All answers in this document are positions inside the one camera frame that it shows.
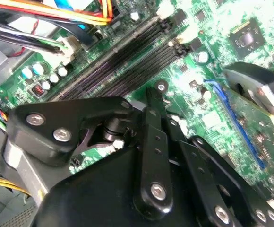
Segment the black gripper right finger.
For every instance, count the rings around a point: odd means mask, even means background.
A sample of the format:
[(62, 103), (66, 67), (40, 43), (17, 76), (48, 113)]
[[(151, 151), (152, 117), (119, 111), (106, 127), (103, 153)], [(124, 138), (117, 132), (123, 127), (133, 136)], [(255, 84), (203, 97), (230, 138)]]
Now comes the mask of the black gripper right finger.
[(274, 227), (274, 209), (204, 139), (187, 139), (171, 118), (166, 130), (200, 226)]

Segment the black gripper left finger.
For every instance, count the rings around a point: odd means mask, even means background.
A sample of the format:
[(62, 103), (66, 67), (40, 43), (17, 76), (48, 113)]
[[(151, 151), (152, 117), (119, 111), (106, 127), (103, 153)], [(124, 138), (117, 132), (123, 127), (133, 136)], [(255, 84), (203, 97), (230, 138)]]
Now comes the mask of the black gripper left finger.
[(7, 124), (8, 177), (24, 183), (40, 207), (59, 182), (129, 148), (139, 153), (133, 203), (148, 220), (173, 207), (167, 114), (161, 93), (146, 89), (146, 106), (120, 96), (21, 105)]

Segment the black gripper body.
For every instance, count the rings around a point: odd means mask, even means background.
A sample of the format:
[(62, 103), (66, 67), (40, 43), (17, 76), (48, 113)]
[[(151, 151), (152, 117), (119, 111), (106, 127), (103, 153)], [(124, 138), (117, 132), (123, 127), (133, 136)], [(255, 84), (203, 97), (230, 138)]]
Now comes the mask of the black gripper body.
[(174, 204), (161, 220), (148, 220), (133, 203), (139, 153), (129, 148), (109, 155), (56, 184), (45, 196), (34, 227), (205, 227), (169, 150)]

